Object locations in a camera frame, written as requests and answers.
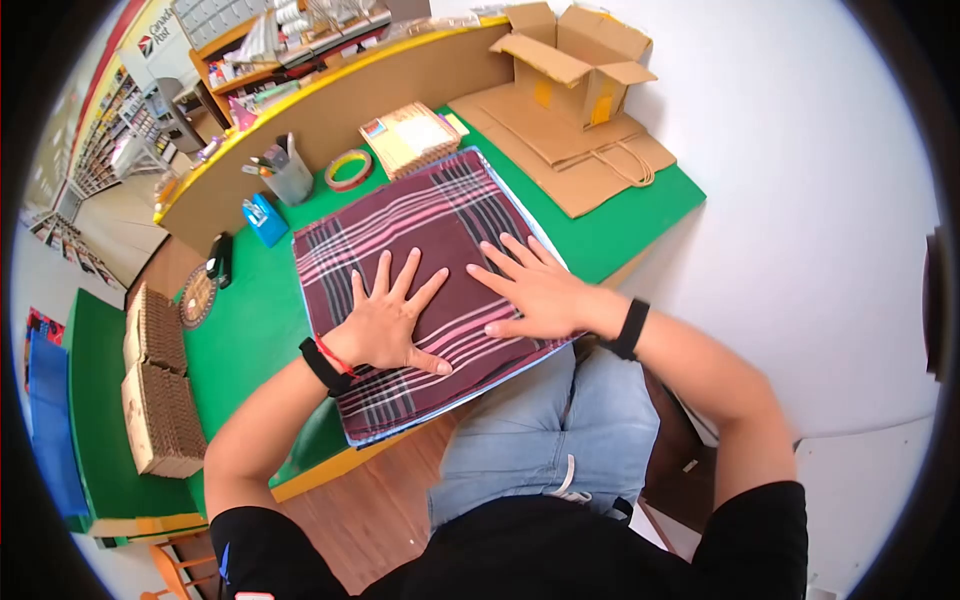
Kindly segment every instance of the green table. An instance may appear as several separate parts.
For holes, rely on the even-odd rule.
[[[80,289],[68,323],[63,346],[67,349],[70,425],[90,512],[89,517],[69,519],[71,531],[112,537],[176,523],[199,524],[189,516],[165,518],[159,524],[136,522],[142,517],[189,515],[196,507],[182,480],[138,475],[133,464],[120,396],[120,383],[127,374],[123,359],[126,315]]]
[[[471,129],[462,147],[480,149],[538,220],[570,271],[590,283],[602,281],[633,259],[705,197],[674,165],[657,173],[653,185],[628,188],[587,215],[570,219],[489,140],[461,120]],[[290,231],[273,248],[264,247],[251,228],[236,234],[232,283],[218,293],[204,324],[183,336],[188,375],[208,440],[257,386],[298,356],[298,344],[311,335],[291,250],[293,231],[387,182],[377,165],[360,186],[337,193],[326,186],[323,173],[318,173],[309,201],[296,207],[278,205]],[[271,485],[290,481],[347,448],[336,408],[328,399],[300,432]],[[203,473],[187,483],[204,513]]]

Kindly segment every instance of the red string bracelet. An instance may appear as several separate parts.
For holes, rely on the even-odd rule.
[[[356,379],[356,378],[359,376],[359,375],[357,375],[355,372],[353,372],[353,368],[351,368],[350,365],[348,365],[348,364],[345,363],[344,361],[340,360],[340,357],[338,357],[336,354],[334,354],[334,353],[330,350],[330,348],[327,348],[327,347],[326,347],[326,344],[324,344],[324,342],[321,341],[321,339],[320,339],[320,333],[317,334],[317,349],[319,349],[320,352],[322,352],[325,356],[328,356],[328,357],[332,358],[333,360],[335,360],[335,361],[337,362],[337,364],[340,365],[340,368],[344,370],[344,373],[346,373],[346,374],[349,375],[350,377]]]

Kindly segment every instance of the person's left hand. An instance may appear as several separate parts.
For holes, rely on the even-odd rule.
[[[450,363],[415,347],[411,339],[417,318],[444,284],[449,270],[440,269],[407,300],[420,264],[420,249],[410,251],[393,288],[390,287],[390,261],[390,251],[383,251],[369,296],[364,290],[363,278],[353,272],[353,311],[343,323],[323,336],[324,344],[351,367],[363,364],[380,369],[416,367],[450,374],[453,371]]]

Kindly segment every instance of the plaid fabric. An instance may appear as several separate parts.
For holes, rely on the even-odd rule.
[[[294,256],[313,331],[323,335],[342,323],[353,306],[350,272],[356,269],[368,292],[380,252],[394,255],[396,280],[414,247],[422,259],[412,290],[437,270],[450,269],[440,292],[420,315],[413,339],[453,366],[440,376],[413,368],[362,366],[350,390],[337,398],[351,445],[390,437],[439,415],[465,399],[510,378],[562,347],[567,340],[494,340],[485,324],[521,317],[505,299],[466,272],[468,263],[498,272],[480,253],[482,240],[500,244],[506,231],[524,240],[531,231],[475,150],[438,161],[385,185],[294,234]]]

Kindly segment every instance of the black wristband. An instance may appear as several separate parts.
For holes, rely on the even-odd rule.
[[[640,330],[643,329],[643,323],[647,320],[649,310],[650,304],[634,298],[634,301],[630,303],[630,310],[627,311],[623,328],[620,329],[620,335],[616,336],[615,340],[602,343],[601,346],[623,360],[635,361],[634,348],[636,348],[636,341],[640,339]]]
[[[353,378],[347,373],[338,373],[326,356],[317,349],[317,343],[313,338],[306,338],[300,342],[300,352],[303,354],[303,360],[310,366],[310,370],[330,391],[330,397],[340,396],[349,389]]]

